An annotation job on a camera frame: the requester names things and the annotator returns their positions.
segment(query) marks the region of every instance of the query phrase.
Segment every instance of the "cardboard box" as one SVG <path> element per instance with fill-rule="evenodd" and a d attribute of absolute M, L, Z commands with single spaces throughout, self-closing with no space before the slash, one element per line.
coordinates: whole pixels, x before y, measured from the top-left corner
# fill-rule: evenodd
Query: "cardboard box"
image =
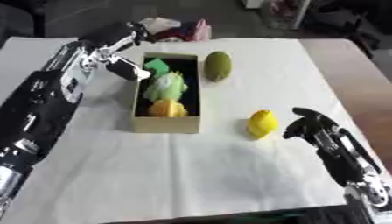
<path fill-rule="evenodd" d="M 146 53 L 144 61 L 163 60 L 171 71 L 180 71 L 184 75 L 188 90 L 183 93 L 180 103 L 188 110 L 185 117 L 152 117 L 147 115 L 152 103 L 143 98 L 143 93 L 150 85 L 150 79 L 142 80 L 136 87 L 135 102 L 132 108 L 131 125 L 137 133 L 199 133 L 200 132 L 200 79 L 198 57 L 196 55 L 173 53 Z"/>

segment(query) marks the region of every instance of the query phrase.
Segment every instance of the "yellow toy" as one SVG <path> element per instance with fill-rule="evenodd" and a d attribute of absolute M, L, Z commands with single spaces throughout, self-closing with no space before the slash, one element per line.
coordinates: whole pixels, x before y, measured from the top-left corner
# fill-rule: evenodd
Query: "yellow toy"
<path fill-rule="evenodd" d="M 269 110 L 259 110 L 248 119 L 248 131 L 257 138 L 265 137 L 277 125 L 277 119 Z"/>
<path fill-rule="evenodd" d="M 150 116 L 181 117 L 187 116 L 188 111 L 184 105 L 172 99 L 164 99 L 154 102 L 149 108 Z"/>

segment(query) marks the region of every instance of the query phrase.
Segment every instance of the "fabric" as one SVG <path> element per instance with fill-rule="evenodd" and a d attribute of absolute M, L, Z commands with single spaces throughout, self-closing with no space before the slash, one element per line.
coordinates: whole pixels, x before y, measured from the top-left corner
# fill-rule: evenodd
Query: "fabric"
<path fill-rule="evenodd" d="M 0 100 L 67 41 L 11 39 L 0 51 Z M 231 75 L 216 83 L 201 73 L 213 51 L 233 61 Z M 200 133 L 130 132 L 135 83 L 100 69 L 2 223 L 101 224 L 345 203 L 316 150 L 282 138 L 297 118 L 291 109 L 305 107 L 331 117 L 371 151 L 297 40 L 143 43 L 122 56 L 142 63 L 151 52 L 199 56 Z M 280 126 L 252 141 L 245 123 L 260 109 L 273 111 Z"/>
<path fill-rule="evenodd" d="M 139 23 L 144 25 L 147 31 L 153 35 L 181 26 L 181 22 L 164 17 L 147 17 Z"/>

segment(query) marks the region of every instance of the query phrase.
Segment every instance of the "lemon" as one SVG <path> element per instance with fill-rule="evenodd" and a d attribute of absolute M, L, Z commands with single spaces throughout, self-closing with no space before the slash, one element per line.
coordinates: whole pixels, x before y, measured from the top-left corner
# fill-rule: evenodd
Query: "lemon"
<path fill-rule="evenodd" d="M 277 125 L 276 117 L 269 110 L 259 110 L 248 119 L 248 131 L 257 138 L 265 137 Z"/>

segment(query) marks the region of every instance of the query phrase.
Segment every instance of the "white backdrop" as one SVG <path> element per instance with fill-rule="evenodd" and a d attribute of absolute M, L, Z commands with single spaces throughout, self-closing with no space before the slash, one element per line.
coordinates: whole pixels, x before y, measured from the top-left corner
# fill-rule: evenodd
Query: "white backdrop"
<path fill-rule="evenodd" d="M 69 39 L 14 38 L 0 51 L 0 100 Z M 293 107 L 316 109 L 368 143 L 297 40 L 221 39 L 143 44 L 122 53 L 212 51 L 233 60 L 229 78 L 201 77 L 201 133 L 133 134 L 134 83 L 100 70 L 51 154 L 29 177 L 3 223 L 140 221 L 344 203 L 315 149 L 283 140 Z M 251 141 L 245 119 L 272 110 L 274 133 Z"/>

